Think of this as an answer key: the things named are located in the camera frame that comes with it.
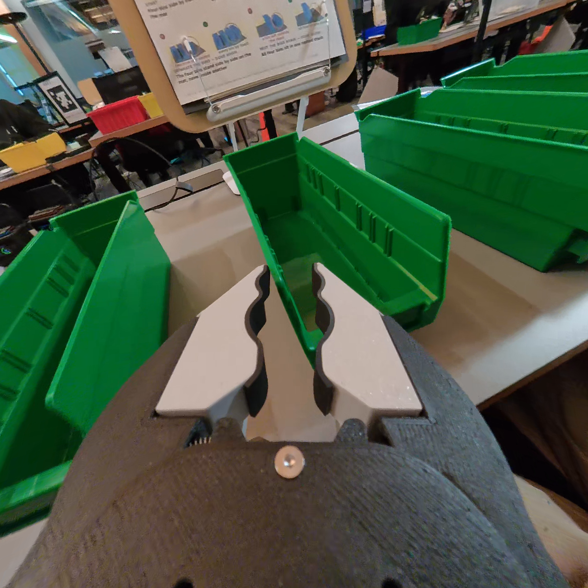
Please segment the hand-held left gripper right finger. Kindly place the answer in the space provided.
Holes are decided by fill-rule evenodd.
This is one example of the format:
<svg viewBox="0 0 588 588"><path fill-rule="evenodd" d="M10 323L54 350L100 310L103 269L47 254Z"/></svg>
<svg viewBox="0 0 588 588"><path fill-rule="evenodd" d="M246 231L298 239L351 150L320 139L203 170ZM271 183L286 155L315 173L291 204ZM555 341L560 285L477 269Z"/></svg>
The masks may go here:
<svg viewBox="0 0 588 588"><path fill-rule="evenodd" d="M419 417L422 401L377 308L324 264L312 267L316 347L313 395L324 415L368 428L382 417Z"/></svg>

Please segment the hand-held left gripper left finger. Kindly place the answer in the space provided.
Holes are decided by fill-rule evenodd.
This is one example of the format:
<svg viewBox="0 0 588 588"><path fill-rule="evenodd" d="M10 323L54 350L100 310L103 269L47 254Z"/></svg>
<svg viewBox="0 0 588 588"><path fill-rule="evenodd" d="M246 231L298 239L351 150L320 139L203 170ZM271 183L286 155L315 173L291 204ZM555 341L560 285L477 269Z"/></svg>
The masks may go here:
<svg viewBox="0 0 588 588"><path fill-rule="evenodd" d="M268 394L259 332L270 272L258 266L200 314L155 407L162 417L229 417L242 430Z"/></svg>

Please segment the green plastic bin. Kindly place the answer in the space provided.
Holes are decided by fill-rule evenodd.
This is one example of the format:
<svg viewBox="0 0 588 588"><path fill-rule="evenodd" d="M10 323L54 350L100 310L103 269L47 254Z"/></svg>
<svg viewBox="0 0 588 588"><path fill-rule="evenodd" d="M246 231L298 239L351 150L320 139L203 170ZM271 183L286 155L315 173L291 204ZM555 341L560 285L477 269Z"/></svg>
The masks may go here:
<svg viewBox="0 0 588 588"><path fill-rule="evenodd" d="M224 156L298 341L315 364L321 263L408 332L445 300L450 218L307 138Z"/></svg>
<svg viewBox="0 0 588 588"><path fill-rule="evenodd" d="M448 89L587 93L587 51L519 55L496 65L493 58L441 79Z"/></svg>
<svg viewBox="0 0 588 588"><path fill-rule="evenodd" d="M356 111L365 170L540 272L587 262L587 97L416 89Z"/></svg>
<svg viewBox="0 0 588 588"><path fill-rule="evenodd" d="M1 275L1 536L48 516L98 416L167 337L171 262L128 192L53 218Z"/></svg>

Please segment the black charger device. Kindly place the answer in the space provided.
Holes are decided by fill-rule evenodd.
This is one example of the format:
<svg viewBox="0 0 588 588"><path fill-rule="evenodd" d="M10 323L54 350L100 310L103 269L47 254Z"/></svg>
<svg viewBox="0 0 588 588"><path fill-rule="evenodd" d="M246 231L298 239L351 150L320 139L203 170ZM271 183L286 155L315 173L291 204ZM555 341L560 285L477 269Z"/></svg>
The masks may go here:
<svg viewBox="0 0 588 588"><path fill-rule="evenodd" d="M10 205L1 203L1 267L7 268L31 240L27 222Z"/></svg>

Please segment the person's right leg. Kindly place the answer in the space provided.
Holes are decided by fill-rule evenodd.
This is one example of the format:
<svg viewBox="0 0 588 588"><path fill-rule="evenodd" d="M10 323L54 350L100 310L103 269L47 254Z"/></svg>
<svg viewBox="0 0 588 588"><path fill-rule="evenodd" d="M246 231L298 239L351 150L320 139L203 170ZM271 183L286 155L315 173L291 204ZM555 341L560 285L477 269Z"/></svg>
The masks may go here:
<svg viewBox="0 0 588 588"><path fill-rule="evenodd" d="M587 587L587 511L562 496L514 476L544 547L571 587Z"/></svg>

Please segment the long wooden table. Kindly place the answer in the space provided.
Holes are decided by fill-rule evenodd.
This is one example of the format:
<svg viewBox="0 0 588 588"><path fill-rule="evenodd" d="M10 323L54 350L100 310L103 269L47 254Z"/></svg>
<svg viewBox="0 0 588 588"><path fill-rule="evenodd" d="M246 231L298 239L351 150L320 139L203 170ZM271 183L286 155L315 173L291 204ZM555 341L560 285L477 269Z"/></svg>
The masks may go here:
<svg viewBox="0 0 588 588"><path fill-rule="evenodd" d="M28 171L24 171L21 173L14 173L12 172L10 175L6 175L5 177L1 178L1 190L7 189L9 187L19 185L21 183L40 178L42 176L48 175L50 173L56 173L61 169L68 168L72 165L85 163L86 161L90 161L92 156L96 155L96 151L99 149L99 146L103 143L108 142L117 142L121 141L123 138L128 136L136 135L139 132L143 132L149 130L151 128L155 128L159 125L163 125L169 123L170 121L166 116L159 116L154 119L149 119L146 121L142 121L136 125L132 125L126 128L122 128L111 132L109 134L102 134L101 132L95 133L89 139L89 144L91 146L90 149L87 149L83 152L80 152L76 155L68 156L66 158L61 159L57 163L48 164L45 163L42 166L38 166L36 168L30 169Z"/></svg>
<svg viewBox="0 0 588 588"><path fill-rule="evenodd" d="M498 31L506 26L517 24L521 21L543 15L557 9L565 8L568 5L576 4L578 1L541 1L533 8L526 8L518 12L505 14L500 18L490 19L486 25L486 30L483 33L483 39L488 37L490 33ZM430 40L424 40L412 45L401 46L398 44L389 45L386 47L376 48L371 51L372 58L388 57L397 55L420 54L437 51L451 45L475 39L481 22L476 22L470 25L464 25L450 32L439 33L437 37Z"/></svg>

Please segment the yellow plastic bin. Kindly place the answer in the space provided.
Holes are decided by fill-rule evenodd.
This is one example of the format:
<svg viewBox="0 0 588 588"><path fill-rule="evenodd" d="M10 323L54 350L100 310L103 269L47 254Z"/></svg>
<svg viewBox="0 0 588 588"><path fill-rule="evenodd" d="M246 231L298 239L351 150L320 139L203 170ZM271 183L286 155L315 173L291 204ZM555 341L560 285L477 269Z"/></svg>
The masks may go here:
<svg viewBox="0 0 588 588"><path fill-rule="evenodd" d="M44 166L49 158L65 153L67 145L60 134L52 132L35 141L17 143L1 151L1 161L14 173Z"/></svg>
<svg viewBox="0 0 588 588"><path fill-rule="evenodd" d="M139 95L138 99L149 118L157 119L164 115L162 108L159 106L159 103L152 92Z"/></svg>

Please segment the red plastic bin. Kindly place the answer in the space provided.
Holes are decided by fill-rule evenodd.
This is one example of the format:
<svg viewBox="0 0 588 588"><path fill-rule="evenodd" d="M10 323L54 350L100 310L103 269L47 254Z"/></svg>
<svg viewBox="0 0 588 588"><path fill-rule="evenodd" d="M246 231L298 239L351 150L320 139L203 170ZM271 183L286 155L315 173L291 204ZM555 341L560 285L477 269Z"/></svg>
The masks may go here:
<svg viewBox="0 0 588 588"><path fill-rule="evenodd" d="M87 114L102 135L134 126L149 119L139 97L118 100Z"/></svg>

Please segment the black monitor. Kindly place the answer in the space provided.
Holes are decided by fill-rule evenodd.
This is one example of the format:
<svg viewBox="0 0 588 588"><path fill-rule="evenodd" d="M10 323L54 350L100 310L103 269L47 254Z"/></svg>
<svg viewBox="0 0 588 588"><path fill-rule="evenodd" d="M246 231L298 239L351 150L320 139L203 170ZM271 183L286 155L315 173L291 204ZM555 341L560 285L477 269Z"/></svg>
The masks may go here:
<svg viewBox="0 0 588 588"><path fill-rule="evenodd" d="M92 81L105 105L151 92L138 66L93 77Z"/></svg>

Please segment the black and white tag sign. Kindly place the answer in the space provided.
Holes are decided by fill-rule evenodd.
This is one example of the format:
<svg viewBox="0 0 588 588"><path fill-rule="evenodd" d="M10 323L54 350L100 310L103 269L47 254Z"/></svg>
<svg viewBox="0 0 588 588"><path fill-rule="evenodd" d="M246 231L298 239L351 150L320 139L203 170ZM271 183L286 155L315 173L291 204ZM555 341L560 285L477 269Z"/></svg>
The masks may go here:
<svg viewBox="0 0 588 588"><path fill-rule="evenodd" d="M81 123L86 113L57 72L39 78L37 85L68 125Z"/></svg>

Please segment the small green bin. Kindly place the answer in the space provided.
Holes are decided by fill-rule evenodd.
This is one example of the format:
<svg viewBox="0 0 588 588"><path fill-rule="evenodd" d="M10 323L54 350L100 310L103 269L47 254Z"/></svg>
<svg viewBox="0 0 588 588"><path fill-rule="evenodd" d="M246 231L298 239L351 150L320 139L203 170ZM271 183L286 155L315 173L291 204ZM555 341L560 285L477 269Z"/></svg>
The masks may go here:
<svg viewBox="0 0 588 588"><path fill-rule="evenodd" d="M434 39L438 36L443 24L442 18L430 18L418 24L399 27L396 33L397 43L405 47Z"/></svg>

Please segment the black floor lamp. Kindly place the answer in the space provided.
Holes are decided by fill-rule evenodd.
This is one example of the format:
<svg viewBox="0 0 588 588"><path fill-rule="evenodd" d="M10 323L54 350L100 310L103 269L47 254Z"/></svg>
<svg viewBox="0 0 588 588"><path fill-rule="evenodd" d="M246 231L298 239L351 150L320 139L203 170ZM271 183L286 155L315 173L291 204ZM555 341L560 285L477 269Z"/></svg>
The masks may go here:
<svg viewBox="0 0 588 588"><path fill-rule="evenodd" d="M25 12L11 11L9 8L1 7L1 25L9 27L11 32L16 33L18 37L17 44L19 45L21 52L31 64L35 72L42 77L48 75L51 70L22 27L22 23L27 18L28 16Z"/></svg>

